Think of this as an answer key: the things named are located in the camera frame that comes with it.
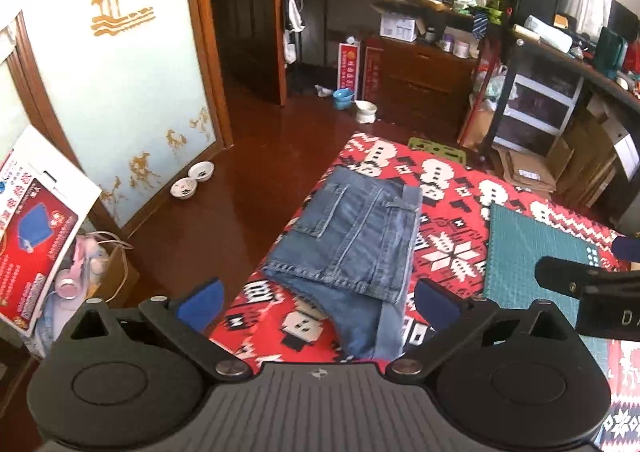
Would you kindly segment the red white product box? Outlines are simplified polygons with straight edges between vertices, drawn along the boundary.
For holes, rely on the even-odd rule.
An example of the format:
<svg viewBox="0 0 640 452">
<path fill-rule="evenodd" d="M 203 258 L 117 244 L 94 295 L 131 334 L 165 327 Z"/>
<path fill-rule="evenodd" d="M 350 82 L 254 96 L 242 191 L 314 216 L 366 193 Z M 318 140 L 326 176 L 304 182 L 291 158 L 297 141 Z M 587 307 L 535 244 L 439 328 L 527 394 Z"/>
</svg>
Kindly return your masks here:
<svg viewBox="0 0 640 452">
<path fill-rule="evenodd" d="M 27 126 L 1 166 L 1 320 L 35 328 L 63 257 L 100 188 Z"/>
</svg>

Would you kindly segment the teal mug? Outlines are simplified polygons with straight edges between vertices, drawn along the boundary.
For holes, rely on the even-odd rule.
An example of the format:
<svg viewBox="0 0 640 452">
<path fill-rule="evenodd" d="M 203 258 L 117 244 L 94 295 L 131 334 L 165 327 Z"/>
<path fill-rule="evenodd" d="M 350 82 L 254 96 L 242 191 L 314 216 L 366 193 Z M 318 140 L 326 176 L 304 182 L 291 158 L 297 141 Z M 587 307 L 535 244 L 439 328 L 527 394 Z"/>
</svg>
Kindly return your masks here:
<svg viewBox="0 0 640 452">
<path fill-rule="evenodd" d="M 603 27 L 594 52 L 593 67 L 607 78 L 614 80 L 624 63 L 627 48 L 626 38 Z"/>
</svg>

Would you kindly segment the blue ceramic pet bowl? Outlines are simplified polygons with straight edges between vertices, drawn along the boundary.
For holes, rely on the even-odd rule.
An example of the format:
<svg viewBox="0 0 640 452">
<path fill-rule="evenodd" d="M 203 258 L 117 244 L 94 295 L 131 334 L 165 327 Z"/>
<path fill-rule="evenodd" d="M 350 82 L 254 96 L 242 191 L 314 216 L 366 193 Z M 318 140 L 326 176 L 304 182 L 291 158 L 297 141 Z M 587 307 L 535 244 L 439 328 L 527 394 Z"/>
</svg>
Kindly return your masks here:
<svg viewBox="0 0 640 452">
<path fill-rule="evenodd" d="M 340 88 L 332 94 L 335 110 L 346 110 L 352 106 L 355 93 L 350 88 Z"/>
</svg>

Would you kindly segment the dark wooden drawer cabinet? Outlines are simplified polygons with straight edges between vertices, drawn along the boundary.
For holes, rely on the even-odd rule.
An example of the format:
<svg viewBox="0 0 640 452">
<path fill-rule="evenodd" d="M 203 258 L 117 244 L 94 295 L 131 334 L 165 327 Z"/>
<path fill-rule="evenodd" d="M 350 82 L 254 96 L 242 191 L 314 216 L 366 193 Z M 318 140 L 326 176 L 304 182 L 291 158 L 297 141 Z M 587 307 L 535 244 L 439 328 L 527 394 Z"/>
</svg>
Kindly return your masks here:
<svg viewBox="0 0 640 452">
<path fill-rule="evenodd" d="M 421 43 L 378 38 L 382 49 L 375 103 L 386 122 L 454 138 L 469 108 L 476 61 Z"/>
</svg>

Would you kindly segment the white ceramic pet bowl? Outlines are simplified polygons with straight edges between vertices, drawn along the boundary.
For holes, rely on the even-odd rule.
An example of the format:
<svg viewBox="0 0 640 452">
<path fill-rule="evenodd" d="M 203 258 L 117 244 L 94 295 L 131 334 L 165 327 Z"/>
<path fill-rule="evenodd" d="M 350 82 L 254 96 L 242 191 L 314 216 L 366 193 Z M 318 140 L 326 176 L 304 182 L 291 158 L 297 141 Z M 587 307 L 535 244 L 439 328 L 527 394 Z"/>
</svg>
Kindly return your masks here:
<svg viewBox="0 0 640 452">
<path fill-rule="evenodd" d="M 373 124 L 376 121 L 378 107 L 371 101 L 355 100 L 356 122 L 359 124 Z"/>
</svg>

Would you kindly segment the white plastic drawer unit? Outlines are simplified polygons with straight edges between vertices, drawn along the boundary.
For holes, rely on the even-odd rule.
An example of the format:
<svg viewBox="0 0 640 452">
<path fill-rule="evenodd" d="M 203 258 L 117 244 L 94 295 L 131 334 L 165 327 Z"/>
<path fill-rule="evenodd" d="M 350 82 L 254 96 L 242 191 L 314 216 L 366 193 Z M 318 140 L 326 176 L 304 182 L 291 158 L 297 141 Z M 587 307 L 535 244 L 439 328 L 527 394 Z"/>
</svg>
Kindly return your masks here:
<svg viewBox="0 0 640 452">
<path fill-rule="evenodd" d="M 564 133 L 584 78 L 546 57 L 516 55 L 506 72 L 508 96 L 494 144 L 547 157 Z"/>
</svg>

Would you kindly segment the black shelf desk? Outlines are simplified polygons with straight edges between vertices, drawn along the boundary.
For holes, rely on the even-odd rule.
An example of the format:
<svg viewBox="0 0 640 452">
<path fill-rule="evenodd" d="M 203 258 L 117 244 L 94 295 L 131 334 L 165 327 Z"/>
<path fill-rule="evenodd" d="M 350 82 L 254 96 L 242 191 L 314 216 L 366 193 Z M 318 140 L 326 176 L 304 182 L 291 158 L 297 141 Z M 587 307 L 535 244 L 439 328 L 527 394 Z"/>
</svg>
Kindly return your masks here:
<svg viewBox="0 0 640 452">
<path fill-rule="evenodd" d="M 629 135 L 629 149 L 639 149 L 639 99 L 589 64 L 547 44 L 526 40 L 514 32 L 502 36 L 500 61 L 506 64 L 506 82 L 498 98 L 494 118 L 478 150 L 483 159 L 498 137 L 512 87 L 516 84 L 562 102 L 567 109 L 573 109 L 585 92 L 605 99 L 611 105 L 615 119 Z"/>
</svg>

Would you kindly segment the red patterned tablecloth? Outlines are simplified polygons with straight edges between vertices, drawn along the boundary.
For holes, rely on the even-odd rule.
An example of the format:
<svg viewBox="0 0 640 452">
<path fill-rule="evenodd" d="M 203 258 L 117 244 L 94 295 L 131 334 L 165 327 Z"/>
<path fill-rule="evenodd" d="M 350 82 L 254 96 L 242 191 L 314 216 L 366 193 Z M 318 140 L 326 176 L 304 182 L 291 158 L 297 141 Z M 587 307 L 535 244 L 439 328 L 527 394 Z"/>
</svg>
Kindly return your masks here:
<svg viewBox="0 0 640 452">
<path fill-rule="evenodd" d="M 409 289 L 438 284 L 462 298 L 485 295 L 502 308 L 525 309 L 549 298 L 567 320 L 574 299 L 538 287 L 534 267 L 558 252 L 608 271 L 627 271 L 616 257 L 618 235 L 541 195 L 362 133 L 352 136 L 337 163 L 354 171 L 423 191 Z M 341 361 L 332 324 L 311 316 L 294 294 L 255 272 L 212 333 L 213 342 L 253 368 L 266 361 Z"/>
</svg>

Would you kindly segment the light blue cloth roll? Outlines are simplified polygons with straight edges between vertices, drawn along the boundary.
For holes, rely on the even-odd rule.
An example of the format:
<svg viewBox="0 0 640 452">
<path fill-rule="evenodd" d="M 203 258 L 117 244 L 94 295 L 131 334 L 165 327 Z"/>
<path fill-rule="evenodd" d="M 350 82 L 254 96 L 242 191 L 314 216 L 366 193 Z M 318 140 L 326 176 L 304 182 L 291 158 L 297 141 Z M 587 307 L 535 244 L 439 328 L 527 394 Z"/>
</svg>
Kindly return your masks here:
<svg viewBox="0 0 640 452">
<path fill-rule="evenodd" d="M 529 15 L 526 18 L 524 27 L 537 34 L 541 42 L 558 49 L 563 54 L 567 54 L 572 48 L 573 40 L 570 35 L 564 33 L 562 30 L 549 26 L 533 15 Z"/>
</svg>

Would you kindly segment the blue denim shorts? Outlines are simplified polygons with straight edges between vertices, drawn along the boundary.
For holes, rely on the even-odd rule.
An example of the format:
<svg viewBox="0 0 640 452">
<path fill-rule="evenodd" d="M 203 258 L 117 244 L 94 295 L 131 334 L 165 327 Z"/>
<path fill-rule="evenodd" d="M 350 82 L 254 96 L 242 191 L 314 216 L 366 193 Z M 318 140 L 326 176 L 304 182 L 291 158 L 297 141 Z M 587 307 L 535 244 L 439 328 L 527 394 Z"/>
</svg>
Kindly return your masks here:
<svg viewBox="0 0 640 452">
<path fill-rule="evenodd" d="M 393 360 L 422 191 L 337 166 L 262 262 L 262 275 L 318 308 L 345 354 Z"/>
</svg>

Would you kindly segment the green cutting mat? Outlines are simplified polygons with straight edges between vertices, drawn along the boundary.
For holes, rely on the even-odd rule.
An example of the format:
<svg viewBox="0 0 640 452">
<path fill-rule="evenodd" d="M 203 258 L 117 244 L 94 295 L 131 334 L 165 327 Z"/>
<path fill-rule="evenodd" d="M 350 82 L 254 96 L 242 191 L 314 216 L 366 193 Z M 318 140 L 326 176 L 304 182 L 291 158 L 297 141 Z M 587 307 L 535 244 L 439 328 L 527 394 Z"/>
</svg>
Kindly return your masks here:
<svg viewBox="0 0 640 452">
<path fill-rule="evenodd" d="M 599 266 L 598 249 L 582 239 L 494 204 L 489 215 L 489 244 L 484 295 L 502 308 L 525 309 L 552 302 L 608 378 L 608 343 L 636 339 L 631 328 L 638 301 L 630 272 Z"/>
</svg>

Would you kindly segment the red sign board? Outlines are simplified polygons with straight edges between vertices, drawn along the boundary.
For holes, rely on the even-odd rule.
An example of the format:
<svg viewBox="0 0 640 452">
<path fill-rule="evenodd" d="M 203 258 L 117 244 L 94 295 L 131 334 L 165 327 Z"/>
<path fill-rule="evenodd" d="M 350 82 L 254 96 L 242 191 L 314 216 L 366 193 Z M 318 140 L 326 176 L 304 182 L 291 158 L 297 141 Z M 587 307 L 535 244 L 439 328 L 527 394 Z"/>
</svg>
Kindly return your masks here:
<svg viewBox="0 0 640 452">
<path fill-rule="evenodd" d="M 346 41 L 338 44 L 337 54 L 337 84 L 339 90 L 351 90 L 357 94 L 360 72 L 360 42 L 349 36 Z"/>
</svg>

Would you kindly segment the green plastic stool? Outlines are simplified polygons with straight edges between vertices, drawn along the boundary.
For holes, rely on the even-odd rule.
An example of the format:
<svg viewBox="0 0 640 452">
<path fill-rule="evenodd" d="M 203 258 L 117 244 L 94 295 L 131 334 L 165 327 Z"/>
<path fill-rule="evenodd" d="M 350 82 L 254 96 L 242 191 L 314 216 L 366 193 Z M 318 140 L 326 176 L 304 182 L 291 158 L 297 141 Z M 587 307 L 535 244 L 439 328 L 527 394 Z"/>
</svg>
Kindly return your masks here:
<svg viewBox="0 0 640 452">
<path fill-rule="evenodd" d="M 466 164 L 466 153 L 463 150 L 456 149 L 447 145 L 443 145 L 433 140 L 410 137 L 408 140 L 408 147 L 411 150 L 418 150 L 430 153 L 435 157 L 440 157 L 451 162 L 456 162 L 461 165 Z"/>
</svg>

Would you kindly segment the white spotted pet bowl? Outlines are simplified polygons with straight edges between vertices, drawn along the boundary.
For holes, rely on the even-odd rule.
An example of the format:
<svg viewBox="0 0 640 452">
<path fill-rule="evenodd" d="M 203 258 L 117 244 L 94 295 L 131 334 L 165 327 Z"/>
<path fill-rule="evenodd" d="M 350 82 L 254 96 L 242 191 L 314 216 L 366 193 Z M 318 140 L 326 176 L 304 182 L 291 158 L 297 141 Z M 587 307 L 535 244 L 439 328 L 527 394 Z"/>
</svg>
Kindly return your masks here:
<svg viewBox="0 0 640 452">
<path fill-rule="evenodd" d="M 171 197 L 179 200 L 187 200 L 194 196 L 198 188 L 198 181 L 191 177 L 183 177 L 175 181 L 169 189 Z"/>
</svg>

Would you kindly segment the cardboard boxes stack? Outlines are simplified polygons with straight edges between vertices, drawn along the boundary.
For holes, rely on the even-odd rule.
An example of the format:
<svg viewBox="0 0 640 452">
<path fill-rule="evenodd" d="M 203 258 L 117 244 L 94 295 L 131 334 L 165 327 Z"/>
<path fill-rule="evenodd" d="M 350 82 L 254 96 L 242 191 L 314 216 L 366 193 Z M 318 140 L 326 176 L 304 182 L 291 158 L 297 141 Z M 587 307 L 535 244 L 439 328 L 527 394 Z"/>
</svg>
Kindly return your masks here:
<svg viewBox="0 0 640 452">
<path fill-rule="evenodd" d="M 639 171 L 639 149 L 614 107 L 593 95 L 544 157 L 500 148 L 506 178 L 555 193 L 574 209 L 595 205 L 616 178 L 630 180 Z"/>
</svg>

